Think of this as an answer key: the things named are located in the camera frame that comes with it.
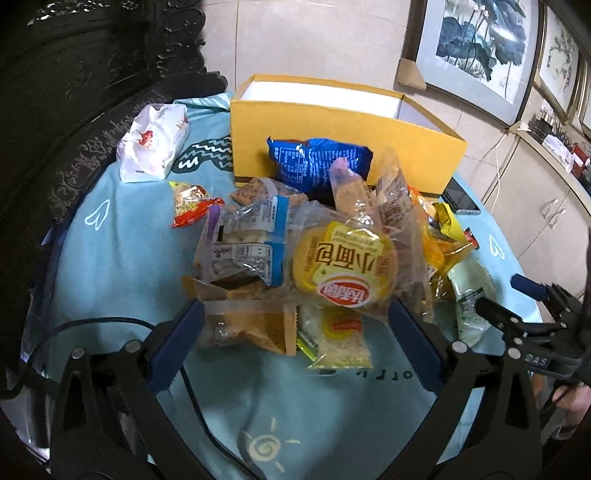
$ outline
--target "cabinet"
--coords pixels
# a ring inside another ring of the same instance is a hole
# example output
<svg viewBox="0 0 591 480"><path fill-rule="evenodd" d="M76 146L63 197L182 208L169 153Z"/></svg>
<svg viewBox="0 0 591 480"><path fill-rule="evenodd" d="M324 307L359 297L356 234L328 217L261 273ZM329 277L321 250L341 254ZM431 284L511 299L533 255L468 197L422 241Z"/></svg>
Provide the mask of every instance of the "cabinet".
<svg viewBox="0 0 591 480"><path fill-rule="evenodd" d="M517 258L546 228L569 191L552 166L521 139L501 177L499 199L492 212ZM494 199L493 194L485 203L489 210Z"/></svg>
<svg viewBox="0 0 591 480"><path fill-rule="evenodd" d="M519 257L525 275L540 283L557 283L579 297L587 276L591 216L570 192L548 225Z"/></svg>

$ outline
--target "smartphone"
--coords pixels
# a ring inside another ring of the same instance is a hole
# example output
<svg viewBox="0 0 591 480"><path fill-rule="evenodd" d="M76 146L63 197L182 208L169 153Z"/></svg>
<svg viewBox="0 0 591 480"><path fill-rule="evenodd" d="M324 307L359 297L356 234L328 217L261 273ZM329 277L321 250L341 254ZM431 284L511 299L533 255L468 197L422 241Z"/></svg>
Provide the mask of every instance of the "smartphone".
<svg viewBox="0 0 591 480"><path fill-rule="evenodd" d="M478 205L453 177L441 196L452 208L453 213L458 215L480 215L481 213Z"/></svg>

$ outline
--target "silver screw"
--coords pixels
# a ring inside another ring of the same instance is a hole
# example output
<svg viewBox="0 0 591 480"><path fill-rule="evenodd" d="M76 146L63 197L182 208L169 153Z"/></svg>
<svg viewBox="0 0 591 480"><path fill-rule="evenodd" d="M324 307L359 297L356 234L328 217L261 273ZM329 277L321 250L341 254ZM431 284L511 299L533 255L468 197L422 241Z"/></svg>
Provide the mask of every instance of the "silver screw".
<svg viewBox="0 0 591 480"><path fill-rule="evenodd" d="M468 351L468 346L464 342L458 340L452 343L452 350L456 353L466 353Z"/></svg>
<svg viewBox="0 0 591 480"><path fill-rule="evenodd" d="M85 350L81 346L78 348L74 348L72 350L72 358L74 360L78 360L78 359L82 358L84 356L84 354L85 354Z"/></svg>
<svg viewBox="0 0 591 480"><path fill-rule="evenodd" d="M509 357L511 357L513 360L519 360L521 358L521 352L517 349L517 348L509 348L507 350L507 354L509 355Z"/></svg>
<svg viewBox="0 0 591 480"><path fill-rule="evenodd" d="M142 343L139 340L130 340L125 344L125 351L129 353L139 352L142 348Z"/></svg>

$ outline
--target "white cable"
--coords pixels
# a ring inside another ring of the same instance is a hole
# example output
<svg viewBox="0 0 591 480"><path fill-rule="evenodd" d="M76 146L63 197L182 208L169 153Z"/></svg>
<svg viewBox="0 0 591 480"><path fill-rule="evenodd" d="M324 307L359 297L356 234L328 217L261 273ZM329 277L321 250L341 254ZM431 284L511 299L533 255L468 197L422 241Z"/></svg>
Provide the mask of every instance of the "white cable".
<svg viewBox="0 0 591 480"><path fill-rule="evenodd" d="M518 128L518 132L531 132L529 128ZM495 209L496 201L499 199L499 194L501 193L501 168L499 166L499 146L501 142L505 139L505 137L509 135L509 131L505 132L504 135L499 139L499 141L495 145L495 163L496 163L496 196L495 201L492 202L491 213Z"/></svg>

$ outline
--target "countertop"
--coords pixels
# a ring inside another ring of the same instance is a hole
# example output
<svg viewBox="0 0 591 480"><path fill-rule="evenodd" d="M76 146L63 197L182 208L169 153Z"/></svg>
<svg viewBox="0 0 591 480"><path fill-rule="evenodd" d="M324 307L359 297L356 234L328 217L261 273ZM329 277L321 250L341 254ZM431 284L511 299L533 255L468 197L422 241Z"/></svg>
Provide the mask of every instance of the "countertop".
<svg viewBox="0 0 591 480"><path fill-rule="evenodd" d="M574 177L574 175L567 172L560 162L556 160L548 150L542 147L542 145L540 145L527 131L519 130L517 131L517 136L527 143L531 148L536 150L536 152L538 152L540 156L542 156L542 158L545 159L553 169L555 169L556 173L562 177L572 192L577 196L581 204L587 210L587 213L591 215L591 197L579 183L579 181Z"/></svg>

